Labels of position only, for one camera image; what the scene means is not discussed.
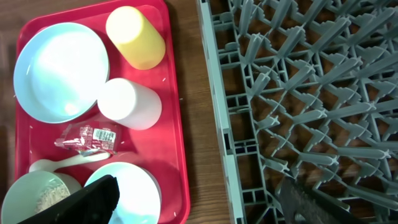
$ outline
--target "spoon handle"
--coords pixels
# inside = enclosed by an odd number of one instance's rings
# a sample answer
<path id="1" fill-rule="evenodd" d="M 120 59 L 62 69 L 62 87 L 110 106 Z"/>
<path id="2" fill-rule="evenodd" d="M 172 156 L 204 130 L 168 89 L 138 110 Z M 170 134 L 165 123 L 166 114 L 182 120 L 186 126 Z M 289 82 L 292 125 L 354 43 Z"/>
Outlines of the spoon handle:
<path id="1" fill-rule="evenodd" d="M 89 163 L 89 162 L 101 161 L 101 160 L 109 158 L 110 156 L 111 156 L 111 154 L 109 154 L 107 152 L 95 154 L 92 156 L 82 156 L 79 154 L 79 155 L 73 156 L 71 158 L 64 159 L 62 161 L 58 161 L 56 163 L 57 163 L 57 167 L 59 169 L 62 167 L 75 166 L 75 165 L 85 164 L 85 163 Z"/>

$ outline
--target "black object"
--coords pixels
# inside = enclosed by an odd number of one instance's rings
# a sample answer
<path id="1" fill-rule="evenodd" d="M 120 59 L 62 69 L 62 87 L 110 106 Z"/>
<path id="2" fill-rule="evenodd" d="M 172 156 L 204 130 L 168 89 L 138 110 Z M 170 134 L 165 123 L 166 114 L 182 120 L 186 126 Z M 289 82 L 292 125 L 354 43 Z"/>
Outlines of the black object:
<path id="1" fill-rule="evenodd" d="M 286 224 L 365 224 L 346 210 L 284 177 L 279 195 Z"/>
<path id="2" fill-rule="evenodd" d="M 108 224 L 119 197 L 118 181 L 105 175 L 19 224 Z"/>

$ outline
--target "gray plastic crate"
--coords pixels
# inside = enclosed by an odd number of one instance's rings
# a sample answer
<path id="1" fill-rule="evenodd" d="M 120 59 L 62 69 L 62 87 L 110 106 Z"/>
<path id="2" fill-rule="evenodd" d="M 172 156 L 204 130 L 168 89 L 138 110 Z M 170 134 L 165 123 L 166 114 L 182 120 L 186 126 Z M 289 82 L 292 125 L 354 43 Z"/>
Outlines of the gray plastic crate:
<path id="1" fill-rule="evenodd" d="M 210 1 L 197 7 L 232 223 L 284 223 L 285 175 L 397 223 L 396 1 Z"/>

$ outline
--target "barcode label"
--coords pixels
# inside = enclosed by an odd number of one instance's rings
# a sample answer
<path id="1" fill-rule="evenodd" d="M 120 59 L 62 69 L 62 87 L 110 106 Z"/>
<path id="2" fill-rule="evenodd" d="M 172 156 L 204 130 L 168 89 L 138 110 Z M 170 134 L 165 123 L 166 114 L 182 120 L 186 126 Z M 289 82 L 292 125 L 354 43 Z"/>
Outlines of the barcode label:
<path id="1" fill-rule="evenodd" d="M 100 141 L 108 141 L 111 143 L 114 143 L 114 140 L 116 138 L 116 133 L 112 131 L 106 131 L 102 129 L 94 129 L 93 133 L 93 139 L 94 140 L 100 140 Z"/>

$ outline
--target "yellow cup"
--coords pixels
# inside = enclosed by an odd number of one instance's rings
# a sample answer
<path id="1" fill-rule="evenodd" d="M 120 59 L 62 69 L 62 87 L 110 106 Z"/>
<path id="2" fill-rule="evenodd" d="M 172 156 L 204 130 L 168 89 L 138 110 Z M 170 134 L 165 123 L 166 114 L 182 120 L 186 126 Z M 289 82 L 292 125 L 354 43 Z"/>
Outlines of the yellow cup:
<path id="1" fill-rule="evenodd" d="M 115 9 L 106 21 L 106 33 L 123 57 L 136 69 L 151 69 L 164 57 L 164 39 L 134 7 L 122 6 Z"/>

